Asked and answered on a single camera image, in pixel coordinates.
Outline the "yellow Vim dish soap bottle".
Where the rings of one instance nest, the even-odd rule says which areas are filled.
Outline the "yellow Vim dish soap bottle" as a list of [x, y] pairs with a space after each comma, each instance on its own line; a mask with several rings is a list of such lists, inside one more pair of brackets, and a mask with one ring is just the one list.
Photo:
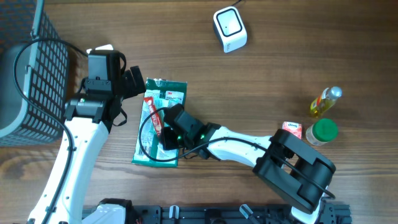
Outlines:
[[338, 86], [326, 88], [321, 95], [316, 97], [310, 104], [310, 115], [317, 118], [330, 109], [337, 100], [342, 97], [343, 91]]

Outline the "orange Kleenex tissue pack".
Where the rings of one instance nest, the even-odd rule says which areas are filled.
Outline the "orange Kleenex tissue pack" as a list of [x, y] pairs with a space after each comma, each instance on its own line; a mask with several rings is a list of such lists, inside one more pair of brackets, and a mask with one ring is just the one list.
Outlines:
[[302, 129], [302, 125], [300, 123], [284, 121], [283, 124], [282, 124], [282, 129], [292, 133], [293, 135], [295, 135], [299, 139], [302, 139], [302, 131], [303, 131], [303, 129]]

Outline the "green lid jar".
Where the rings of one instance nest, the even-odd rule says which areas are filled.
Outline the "green lid jar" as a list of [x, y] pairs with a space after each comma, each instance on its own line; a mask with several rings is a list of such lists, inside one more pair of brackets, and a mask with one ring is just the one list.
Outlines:
[[322, 146], [334, 140], [339, 133], [338, 126], [331, 119], [323, 118], [311, 125], [305, 133], [307, 141], [314, 146]]

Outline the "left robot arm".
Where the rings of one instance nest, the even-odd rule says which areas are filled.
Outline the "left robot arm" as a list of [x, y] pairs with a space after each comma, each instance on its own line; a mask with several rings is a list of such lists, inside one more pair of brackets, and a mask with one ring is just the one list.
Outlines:
[[50, 177], [28, 223], [136, 223], [139, 214], [126, 199], [106, 198], [83, 216], [88, 184], [122, 102], [144, 93], [139, 67], [126, 68], [117, 50], [92, 50], [83, 93], [65, 105], [63, 141]]

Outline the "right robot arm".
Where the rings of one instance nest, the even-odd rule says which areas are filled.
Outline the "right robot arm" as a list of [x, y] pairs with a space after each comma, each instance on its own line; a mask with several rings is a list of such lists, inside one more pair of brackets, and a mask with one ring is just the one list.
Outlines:
[[236, 133], [215, 123], [203, 124], [181, 104], [166, 108], [161, 143], [166, 149], [181, 147], [202, 159], [235, 161], [252, 171], [291, 205], [291, 216], [302, 223], [320, 219], [321, 200], [336, 167], [323, 154], [297, 136], [278, 129], [272, 136]]

